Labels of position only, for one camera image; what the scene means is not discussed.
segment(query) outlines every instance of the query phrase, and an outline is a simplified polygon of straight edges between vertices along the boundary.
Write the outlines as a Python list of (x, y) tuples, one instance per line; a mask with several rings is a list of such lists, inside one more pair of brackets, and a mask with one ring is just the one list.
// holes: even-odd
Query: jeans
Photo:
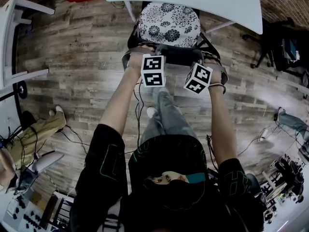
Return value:
[(154, 88), (153, 97), (157, 112), (149, 120), (140, 144), (160, 135), (190, 135), (198, 139), (165, 87)]
[(304, 144), (299, 149), (307, 158), (309, 158), (309, 129), (308, 125), (301, 119), (289, 115), (284, 111), (278, 114), (278, 122), (293, 130), (296, 130), (302, 137)]

